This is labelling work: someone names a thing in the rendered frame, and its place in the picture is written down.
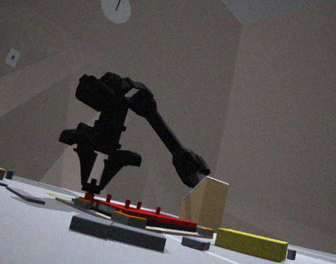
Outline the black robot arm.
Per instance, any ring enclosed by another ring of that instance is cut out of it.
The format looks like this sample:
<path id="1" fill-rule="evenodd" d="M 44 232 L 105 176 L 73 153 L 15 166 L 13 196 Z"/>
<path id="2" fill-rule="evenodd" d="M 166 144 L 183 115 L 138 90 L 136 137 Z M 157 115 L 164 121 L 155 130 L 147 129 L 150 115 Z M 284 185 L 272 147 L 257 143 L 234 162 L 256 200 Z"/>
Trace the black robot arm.
<path id="1" fill-rule="evenodd" d="M 211 173 L 203 158 L 185 148 L 168 127 L 157 112 L 154 95 L 143 83 L 132 81 L 128 77 L 122 79 L 111 72 L 105 73 L 100 79 L 85 74 L 79 82 L 75 94 L 77 100 L 97 112 L 101 111 L 100 115 L 114 116 L 124 122 L 129 108 L 146 118 L 171 152 L 176 172 L 188 187 L 193 189 Z M 132 88 L 139 90 L 131 97 L 125 97 L 124 94 Z"/>

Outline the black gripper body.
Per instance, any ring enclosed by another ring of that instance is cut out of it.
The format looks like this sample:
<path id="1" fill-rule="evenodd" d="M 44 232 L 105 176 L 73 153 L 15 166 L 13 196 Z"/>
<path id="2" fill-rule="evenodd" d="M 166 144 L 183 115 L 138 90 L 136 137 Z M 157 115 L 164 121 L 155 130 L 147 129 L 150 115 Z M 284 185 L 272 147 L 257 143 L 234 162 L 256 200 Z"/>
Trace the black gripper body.
<path id="1" fill-rule="evenodd" d="M 140 167 L 141 155 L 129 150 L 117 150 L 121 148 L 118 144 L 122 131 L 126 130 L 124 122 L 114 116 L 100 115 L 95 120 L 96 129 L 93 138 L 89 134 L 77 129 L 66 129 L 60 136 L 59 141 L 68 145 L 78 144 L 77 149 L 98 151 L 109 155 L 108 160 L 119 160 L 128 166 Z"/>

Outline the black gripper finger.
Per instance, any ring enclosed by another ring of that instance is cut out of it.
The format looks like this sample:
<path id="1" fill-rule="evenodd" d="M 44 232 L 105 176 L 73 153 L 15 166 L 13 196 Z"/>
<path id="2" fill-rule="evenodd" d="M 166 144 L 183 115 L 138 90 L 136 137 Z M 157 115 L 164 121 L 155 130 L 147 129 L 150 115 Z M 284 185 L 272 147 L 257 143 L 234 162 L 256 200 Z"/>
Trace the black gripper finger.
<path id="1" fill-rule="evenodd" d="M 73 148 L 77 152 L 81 165 L 81 185 L 85 186 L 96 161 L 97 153 L 91 150 Z"/>
<path id="2" fill-rule="evenodd" d="M 104 169 L 102 178 L 100 180 L 99 186 L 102 186 L 101 190 L 103 190 L 110 180 L 127 164 L 120 162 L 119 160 L 108 160 L 104 159 Z"/>

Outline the black rubber tyre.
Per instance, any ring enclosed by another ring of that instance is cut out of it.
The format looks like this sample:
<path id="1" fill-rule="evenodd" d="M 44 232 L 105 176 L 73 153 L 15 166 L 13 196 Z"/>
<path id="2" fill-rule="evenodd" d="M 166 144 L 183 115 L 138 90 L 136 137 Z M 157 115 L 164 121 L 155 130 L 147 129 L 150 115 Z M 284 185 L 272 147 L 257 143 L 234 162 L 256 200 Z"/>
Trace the black rubber tyre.
<path id="1" fill-rule="evenodd" d="M 81 190 L 100 195 L 101 188 L 102 186 L 86 183 L 85 186 L 82 186 Z"/>

